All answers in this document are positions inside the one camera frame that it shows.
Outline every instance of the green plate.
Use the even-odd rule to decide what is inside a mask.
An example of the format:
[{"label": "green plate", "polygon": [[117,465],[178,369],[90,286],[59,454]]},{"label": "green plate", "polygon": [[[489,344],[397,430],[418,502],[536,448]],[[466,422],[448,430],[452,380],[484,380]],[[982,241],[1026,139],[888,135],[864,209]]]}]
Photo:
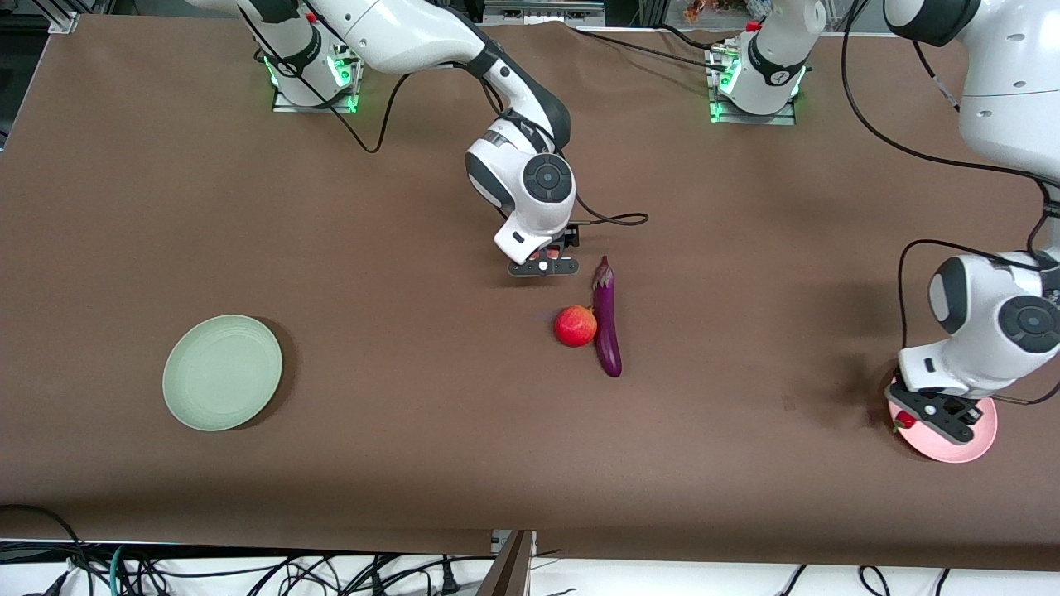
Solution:
[{"label": "green plate", "polygon": [[162,396],[196,431],[227,431],[253,418],[276,392],[280,343],[263,323],[223,315],[196,325],[165,361]]}]

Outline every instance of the brown table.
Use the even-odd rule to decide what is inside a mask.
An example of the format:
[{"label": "brown table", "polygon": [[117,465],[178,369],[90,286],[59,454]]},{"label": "brown table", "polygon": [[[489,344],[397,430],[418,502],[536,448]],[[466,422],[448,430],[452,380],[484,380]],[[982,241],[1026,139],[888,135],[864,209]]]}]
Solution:
[{"label": "brown table", "polygon": [[[559,24],[490,33],[570,108],[586,200],[652,214],[586,229],[579,277],[507,276],[463,172],[492,113],[460,72],[413,76],[368,156],[331,116],[269,111],[235,21],[53,36],[0,157],[0,501],[89,539],[481,551],[520,527],[571,557],[1060,568],[1060,403],[1002,407],[993,450],[943,466],[890,435],[880,392],[901,247],[1018,248],[1032,185],[870,137],[837,38],[797,126],[742,127],[709,122],[694,67]],[[880,127],[974,158],[907,43],[851,51]],[[959,88],[962,53],[931,58]],[[368,138],[393,81],[367,76]],[[604,253],[619,380],[549,332]],[[914,341],[942,336],[924,290],[946,256],[912,259]],[[224,313],[266,320],[286,375],[247,427],[199,433],[166,411],[162,366]]]}]

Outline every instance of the teal cable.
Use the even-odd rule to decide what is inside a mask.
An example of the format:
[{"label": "teal cable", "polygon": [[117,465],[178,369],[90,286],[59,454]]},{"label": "teal cable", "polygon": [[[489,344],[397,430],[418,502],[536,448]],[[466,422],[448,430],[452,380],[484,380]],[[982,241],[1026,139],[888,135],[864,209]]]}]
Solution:
[{"label": "teal cable", "polygon": [[122,544],[118,548],[114,548],[114,556],[110,558],[110,596],[118,596],[118,560],[122,556],[122,549],[125,545]]}]

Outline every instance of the eggplant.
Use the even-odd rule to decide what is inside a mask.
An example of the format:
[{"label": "eggplant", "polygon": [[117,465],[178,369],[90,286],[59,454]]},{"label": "eggplant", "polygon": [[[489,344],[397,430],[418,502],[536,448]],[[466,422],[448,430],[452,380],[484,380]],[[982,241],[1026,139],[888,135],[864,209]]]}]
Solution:
[{"label": "eggplant", "polygon": [[615,333],[615,271],[606,257],[600,260],[593,275],[593,313],[597,317],[596,348],[600,366],[608,376],[618,376],[622,374],[622,355]]}]

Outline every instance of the pink plate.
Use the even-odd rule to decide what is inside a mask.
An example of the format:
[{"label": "pink plate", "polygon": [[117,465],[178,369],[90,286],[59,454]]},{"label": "pink plate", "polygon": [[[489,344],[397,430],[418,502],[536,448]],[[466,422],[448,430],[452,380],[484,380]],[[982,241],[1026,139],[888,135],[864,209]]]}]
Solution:
[{"label": "pink plate", "polygon": [[[912,428],[899,428],[898,433],[913,445],[913,449],[926,457],[943,463],[968,463],[982,457],[997,436],[997,408],[994,407],[993,400],[986,398],[979,400],[977,405],[983,410],[983,418],[972,427],[975,436],[968,444],[953,444],[920,421],[917,421]],[[890,409],[891,420],[901,411],[901,408],[889,400],[887,408]]]}]

